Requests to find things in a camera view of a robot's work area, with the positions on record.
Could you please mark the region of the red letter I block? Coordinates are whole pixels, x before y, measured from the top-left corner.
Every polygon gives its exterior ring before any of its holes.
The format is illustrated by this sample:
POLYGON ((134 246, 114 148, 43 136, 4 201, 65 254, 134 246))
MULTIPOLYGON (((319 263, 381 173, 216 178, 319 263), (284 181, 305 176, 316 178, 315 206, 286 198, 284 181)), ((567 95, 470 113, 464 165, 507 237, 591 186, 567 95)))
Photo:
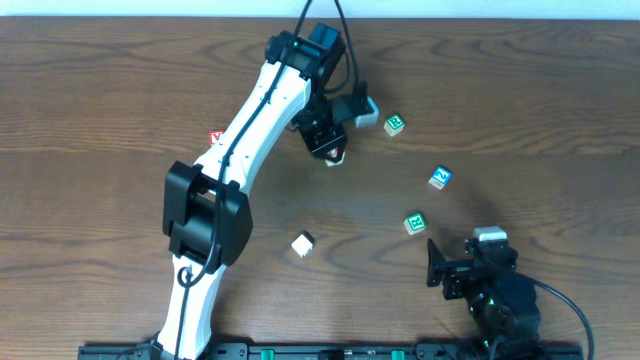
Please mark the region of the red letter I block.
POLYGON ((338 154, 338 148, 332 149, 329 153, 329 159, 325 160, 325 163, 328 167, 339 166, 344 162, 345 153, 342 155, 338 154))

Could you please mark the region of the red letter A block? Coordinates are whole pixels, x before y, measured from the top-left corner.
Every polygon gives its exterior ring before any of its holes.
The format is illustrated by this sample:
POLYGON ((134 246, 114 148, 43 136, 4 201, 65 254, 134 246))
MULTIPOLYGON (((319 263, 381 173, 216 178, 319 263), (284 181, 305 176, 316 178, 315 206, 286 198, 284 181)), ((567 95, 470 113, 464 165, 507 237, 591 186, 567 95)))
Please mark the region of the red letter A block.
POLYGON ((224 134, 223 130, 210 131, 209 132, 210 145, 211 146, 215 145, 220 140, 223 134, 224 134))

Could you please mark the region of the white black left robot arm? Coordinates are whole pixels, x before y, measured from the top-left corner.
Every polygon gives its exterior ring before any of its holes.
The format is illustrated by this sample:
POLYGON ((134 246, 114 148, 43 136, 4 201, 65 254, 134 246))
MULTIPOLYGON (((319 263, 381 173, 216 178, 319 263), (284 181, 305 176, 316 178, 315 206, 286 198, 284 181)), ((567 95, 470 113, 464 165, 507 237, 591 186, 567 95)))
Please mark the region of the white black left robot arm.
POLYGON ((151 358, 204 356, 220 280, 252 232, 251 187, 285 128, 296 126, 313 157, 338 163, 347 143, 344 123, 377 122, 379 110, 366 83, 356 82, 343 95, 326 87, 345 55, 343 37, 322 23, 309 37, 288 31, 271 37, 258 81, 229 127, 194 164, 175 162, 168 171, 162 230, 175 275, 151 358))

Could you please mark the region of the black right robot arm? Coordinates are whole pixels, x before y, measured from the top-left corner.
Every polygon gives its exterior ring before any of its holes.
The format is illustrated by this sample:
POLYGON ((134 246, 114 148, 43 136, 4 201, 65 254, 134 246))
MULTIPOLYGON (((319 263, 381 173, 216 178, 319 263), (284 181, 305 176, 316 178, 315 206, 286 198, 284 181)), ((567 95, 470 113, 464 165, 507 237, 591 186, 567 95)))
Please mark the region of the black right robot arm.
POLYGON ((502 357, 530 353, 541 321, 534 285, 515 273, 518 253, 506 239, 465 241, 469 259, 451 260, 427 242, 426 285, 442 287, 446 300, 463 299, 481 337, 502 357))

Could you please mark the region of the green R block near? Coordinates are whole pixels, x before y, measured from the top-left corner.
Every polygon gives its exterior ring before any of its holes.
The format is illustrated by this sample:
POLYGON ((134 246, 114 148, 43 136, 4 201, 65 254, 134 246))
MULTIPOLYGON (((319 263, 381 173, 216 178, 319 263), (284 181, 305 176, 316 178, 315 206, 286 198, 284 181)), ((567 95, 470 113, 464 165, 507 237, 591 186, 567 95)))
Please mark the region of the green R block near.
POLYGON ((403 222, 405 229, 409 235, 414 235, 424 231, 428 224, 421 212, 408 215, 403 222))

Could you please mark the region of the green r block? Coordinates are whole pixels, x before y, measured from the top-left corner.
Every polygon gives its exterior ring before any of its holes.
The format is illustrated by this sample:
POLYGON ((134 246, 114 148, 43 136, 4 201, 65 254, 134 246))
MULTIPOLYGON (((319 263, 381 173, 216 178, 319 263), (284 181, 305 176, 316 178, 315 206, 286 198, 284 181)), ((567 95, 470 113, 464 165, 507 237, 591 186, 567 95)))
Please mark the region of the green r block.
POLYGON ((421 212, 408 215, 403 222, 405 229, 409 235, 414 235, 424 231, 428 224, 421 212))
POLYGON ((384 130, 393 137, 399 134, 405 127, 406 122, 399 114, 393 114, 384 122, 384 130))

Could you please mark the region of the green R block far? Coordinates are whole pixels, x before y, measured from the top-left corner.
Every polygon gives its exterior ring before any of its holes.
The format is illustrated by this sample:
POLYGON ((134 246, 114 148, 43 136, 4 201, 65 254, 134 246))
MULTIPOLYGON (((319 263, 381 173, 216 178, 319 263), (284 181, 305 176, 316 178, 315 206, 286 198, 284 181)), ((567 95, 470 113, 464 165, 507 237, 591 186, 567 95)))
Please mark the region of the green R block far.
POLYGON ((406 122, 399 114, 393 114, 384 122, 384 130, 393 137, 399 134, 405 127, 406 122))

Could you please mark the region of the blue number 2 block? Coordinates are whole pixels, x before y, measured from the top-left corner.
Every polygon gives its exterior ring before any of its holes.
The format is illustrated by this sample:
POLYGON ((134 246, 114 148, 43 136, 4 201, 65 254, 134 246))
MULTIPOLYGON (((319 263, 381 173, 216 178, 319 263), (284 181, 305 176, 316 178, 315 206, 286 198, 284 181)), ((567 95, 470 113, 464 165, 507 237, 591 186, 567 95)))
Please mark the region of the blue number 2 block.
POLYGON ((452 173, 450 170, 445 167, 438 166, 429 179, 428 183, 434 188, 442 190, 451 179, 451 176, 452 173))

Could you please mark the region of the plain white wooden block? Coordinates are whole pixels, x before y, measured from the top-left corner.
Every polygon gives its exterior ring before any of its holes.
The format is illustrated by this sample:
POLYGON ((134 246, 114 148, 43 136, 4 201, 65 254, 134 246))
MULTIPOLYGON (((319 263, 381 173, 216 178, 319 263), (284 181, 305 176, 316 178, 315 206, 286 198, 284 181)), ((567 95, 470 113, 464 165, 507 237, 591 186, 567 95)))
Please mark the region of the plain white wooden block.
POLYGON ((307 256, 315 246, 315 239, 308 231, 302 231, 291 243, 292 250, 301 258, 307 256))

